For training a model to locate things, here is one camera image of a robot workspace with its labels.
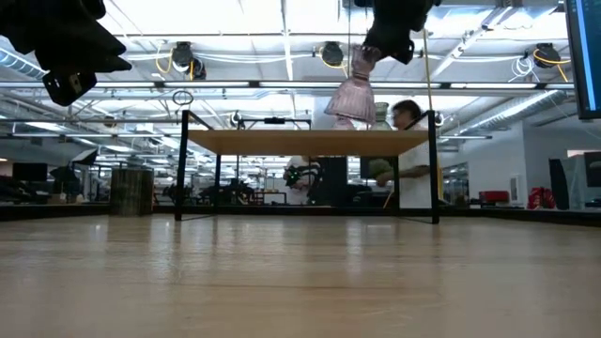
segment desk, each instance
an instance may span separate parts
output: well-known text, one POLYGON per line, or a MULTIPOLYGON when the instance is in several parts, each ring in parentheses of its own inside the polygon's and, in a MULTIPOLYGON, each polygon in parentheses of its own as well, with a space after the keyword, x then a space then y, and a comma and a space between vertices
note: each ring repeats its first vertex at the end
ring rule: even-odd
MULTIPOLYGON (((182 112, 181 144, 177 169, 177 186, 184 186, 188 140, 217 155, 215 170, 216 191, 221 178, 222 155, 312 155, 312 156, 378 156, 397 157, 428 142, 430 148, 430 185, 432 223, 439 222, 438 159, 436 148, 435 112, 428 111, 428 131, 216 131, 189 110, 182 112), (207 131, 190 131, 189 124, 197 122, 207 131)), ((399 201, 398 161, 393 162, 394 194, 399 201)), ((183 189, 177 189, 176 221, 181 221, 183 189)), ((219 214, 218 200, 214 210, 219 214)))
POLYGON ((284 204, 287 205, 288 204, 288 194, 285 192, 254 192, 254 202, 257 203, 259 206, 263 206, 265 205, 265 195, 282 195, 284 197, 284 204))

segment man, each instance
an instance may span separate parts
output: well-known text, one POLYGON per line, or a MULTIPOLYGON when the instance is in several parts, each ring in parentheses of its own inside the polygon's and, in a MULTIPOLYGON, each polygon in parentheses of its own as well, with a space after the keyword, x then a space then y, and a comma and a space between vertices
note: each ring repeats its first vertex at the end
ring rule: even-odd
MULTIPOLYGON (((422 116, 422 109, 413 100, 403 100, 393 107, 393 125, 403 131, 411 122, 422 116)), ((425 130, 415 125, 413 130, 425 130)), ((429 146, 425 142, 399 156, 401 207, 432 207, 430 200, 429 146)), ((384 187, 393 180, 393 172, 379 175, 378 186, 384 187)))
POLYGON ((316 179, 319 179, 319 163, 309 156, 293 156, 290 158, 284 172, 284 179, 289 180, 291 169, 296 169, 298 180, 286 186, 285 193, 288 204, 304 206, 309 201, 309 192, 316 179))

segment wall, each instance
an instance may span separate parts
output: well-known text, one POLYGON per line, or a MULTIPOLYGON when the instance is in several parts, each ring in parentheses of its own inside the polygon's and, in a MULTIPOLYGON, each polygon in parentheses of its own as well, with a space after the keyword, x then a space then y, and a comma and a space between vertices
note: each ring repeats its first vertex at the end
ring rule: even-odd
POLYGON ((534 187, 551 188, 549 159, 566 159, 567 150, 601 149, 601 140, 594 138, 582 128, 528 128, 524 130, 524 147, 530 190, 534 187))
POLYGON ((510 179, 518 176, 522 184, 519 195, 526 196, 526 162, 522 123, 508 131, 487 132, 491 140, 468 141, 458 153, 440 154, 442 167, 466 162, 469 170, 470 198, 482 191, 510 190, 510 179))
POLYGON ((76 144, 59 144, 56 139, 43 139, 42 146, 32 145, 28 140, 1 140, 0 158, 11 161, 43 162, 51 166, 69 163, 86 147, 76 144))
POLYGON ((12 162, 0 162, 0 176, 12 177, 12 162))

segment computer monitor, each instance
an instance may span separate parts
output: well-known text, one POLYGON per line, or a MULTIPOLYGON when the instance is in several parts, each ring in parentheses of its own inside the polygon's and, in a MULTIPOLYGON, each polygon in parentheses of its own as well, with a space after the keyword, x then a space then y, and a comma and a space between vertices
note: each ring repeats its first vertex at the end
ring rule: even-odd
POLYGON ((601 118, 601 2, 566 0, 564 3, 578 117, 601 118))
POLYGON ((30 182, 45 182, 48 179, 48 164, 12 163, 12 178, 30 182))

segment white shirt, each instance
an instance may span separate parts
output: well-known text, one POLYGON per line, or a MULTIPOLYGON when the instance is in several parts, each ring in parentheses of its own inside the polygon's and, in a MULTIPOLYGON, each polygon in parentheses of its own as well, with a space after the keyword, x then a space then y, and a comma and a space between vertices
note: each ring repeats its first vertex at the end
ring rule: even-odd
MULTIPOLYGON (((309 162, 303 160, 302 156, 293 156, 292 158, 290 158, 290 161, 286 165, 286 169, 291 166, 302 167, 302 166, 308 166, 308 165, 309 165, 309 162)), ((319 163, 317 161, 311 161, 311 165, 319 166, 319 163)), ((317 175, 316 169, 312 169, 311 171, 315 175, 317 175)), ((311 188, 311 185, 313 184, 313 182, 314 182, 314 176, 306 175, 306 176, 301 176, 299 178, 299 180, 297 181, 297 183, 300 183, 302 186, 300 189, 292 188, 292 187, 285 187, 285 193, 286 193, 286 198, 288 200, 288 204, 289 205, 305 205, 305 204, 307 204, 307 201, 309 199, 309 197, 307 196, 307 193, 309 192, 309 189, 311 188)))
MULTIPOLYGON (((427 142, 405 152, 398 157, 399 171, 420 165, 430 165, 430 146, 427 142)), ((417 178, 400 178, 401 208, 431 208, 430 175, 417 178)))

